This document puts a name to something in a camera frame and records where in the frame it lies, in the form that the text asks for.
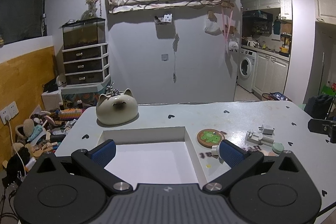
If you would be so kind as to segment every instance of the storage box lid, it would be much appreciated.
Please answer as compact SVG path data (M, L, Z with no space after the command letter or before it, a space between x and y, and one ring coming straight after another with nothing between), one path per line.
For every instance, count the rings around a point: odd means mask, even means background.
M92 85L72 85L61 88L62 95L64 94L79 94L79 93L97 93L100 92L106 85L111 85L111 77L105 82Z

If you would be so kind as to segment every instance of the kitchen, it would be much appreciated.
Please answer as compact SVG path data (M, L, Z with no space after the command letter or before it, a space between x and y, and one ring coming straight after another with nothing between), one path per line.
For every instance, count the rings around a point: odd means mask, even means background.
M259 99L264 93L283 94L291 53L292 0L242 0L241 5L238 85Z

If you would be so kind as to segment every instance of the round wooden coaster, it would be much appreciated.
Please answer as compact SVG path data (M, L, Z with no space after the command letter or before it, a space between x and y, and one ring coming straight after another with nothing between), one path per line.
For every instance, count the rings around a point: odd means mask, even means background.
M224 139L224 134L215 129L203 129L197 134L198 142L206 148L219 145Z

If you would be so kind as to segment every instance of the green round lid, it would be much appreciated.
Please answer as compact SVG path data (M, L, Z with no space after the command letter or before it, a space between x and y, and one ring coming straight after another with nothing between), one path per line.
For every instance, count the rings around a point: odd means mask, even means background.
M282 151L284 151L284 149L285 148L282 143L273 143L272 145L272 150L277 154L280 154Z

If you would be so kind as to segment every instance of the black curtain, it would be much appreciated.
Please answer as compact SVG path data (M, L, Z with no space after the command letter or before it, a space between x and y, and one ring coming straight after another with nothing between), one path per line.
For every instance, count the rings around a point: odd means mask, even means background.
M0 35L5 44L40 37L44 0L0 0Z

